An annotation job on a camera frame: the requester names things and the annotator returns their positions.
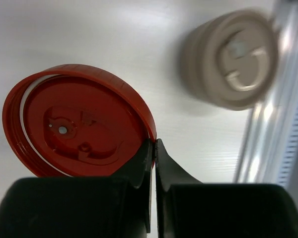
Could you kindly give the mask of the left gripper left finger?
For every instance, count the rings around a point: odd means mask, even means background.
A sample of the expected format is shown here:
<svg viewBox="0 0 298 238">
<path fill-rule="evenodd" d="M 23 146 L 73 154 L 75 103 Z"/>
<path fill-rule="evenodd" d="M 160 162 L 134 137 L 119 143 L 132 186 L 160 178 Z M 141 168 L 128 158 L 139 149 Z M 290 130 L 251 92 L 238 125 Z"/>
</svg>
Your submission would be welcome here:
<svg viewBox="0 0 298 238">
<path fill-rule="evenodd" d="M 0 204 L 0 238 L 145 238 L 153 143 L 105 177 L 22 178 Z"/>
</svg>

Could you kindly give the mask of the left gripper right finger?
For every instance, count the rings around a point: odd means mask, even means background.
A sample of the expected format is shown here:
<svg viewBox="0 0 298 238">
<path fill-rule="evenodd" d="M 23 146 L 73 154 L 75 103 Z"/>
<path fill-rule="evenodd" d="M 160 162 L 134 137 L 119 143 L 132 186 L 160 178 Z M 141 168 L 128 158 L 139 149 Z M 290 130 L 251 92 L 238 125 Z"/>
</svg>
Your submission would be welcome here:
<svg viewBox="0 0 298 238">
<path fill-rule="evenodd" d="M 264 183 L 202 183 L 155 143 L 161 238 L 298 238 L 298 211 L 286 190 Z"/>
</svg>

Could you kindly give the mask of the red round lid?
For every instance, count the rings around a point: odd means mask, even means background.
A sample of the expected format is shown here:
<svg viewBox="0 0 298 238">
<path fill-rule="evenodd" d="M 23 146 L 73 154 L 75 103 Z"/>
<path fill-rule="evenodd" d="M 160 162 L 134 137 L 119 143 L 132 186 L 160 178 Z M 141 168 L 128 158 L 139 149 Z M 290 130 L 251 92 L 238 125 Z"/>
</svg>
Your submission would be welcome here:
<svg viewBox="0 0 298 238">
<path fill-rule="evenodd" d="M 18 159 L 39 177 L 109 176 L 157 138 L 137 91 L 84 64 L 58 65 L 18 82 L 5 99 L 2 124 Z"/>
</svg>

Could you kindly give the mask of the beige-banded steel lunch tin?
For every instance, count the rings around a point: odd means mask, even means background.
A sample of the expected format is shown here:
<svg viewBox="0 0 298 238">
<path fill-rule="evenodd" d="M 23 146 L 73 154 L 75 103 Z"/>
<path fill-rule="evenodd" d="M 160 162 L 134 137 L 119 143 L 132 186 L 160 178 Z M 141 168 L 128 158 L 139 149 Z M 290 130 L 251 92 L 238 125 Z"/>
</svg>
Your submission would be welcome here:
<svg viewBox="0 0 298 238">
<path fill-rule="evenodd" d="M 183 40 L 178 56 L 178 71 L 187 93 L 192 98 L 211 105 L 213 102 L 207 95 L 198 73 L 199 65 L 203 64 L 202 57 L 198 55 L 198 47 L 205 43 L 210 25 L 221 22 L 227 16 L 227 13 L 218 16 L 193 29 Z"/>
</svg>

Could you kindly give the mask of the brown round lid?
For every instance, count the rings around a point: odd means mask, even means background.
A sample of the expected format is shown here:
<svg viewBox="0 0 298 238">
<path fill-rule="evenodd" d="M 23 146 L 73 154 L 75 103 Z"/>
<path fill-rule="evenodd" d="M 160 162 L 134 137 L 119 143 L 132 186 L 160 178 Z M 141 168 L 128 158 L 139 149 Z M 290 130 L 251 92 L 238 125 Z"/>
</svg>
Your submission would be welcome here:
<svg viewBox="0 0 298 238">
<path fill-rule="evenodd" d="M 200 45 L 199 76 L 209 100 L 241 111 L 271 87 L 278 68 L 278 33 L 261 13 L 239 10 L 216 18 Z"/>
</svg>

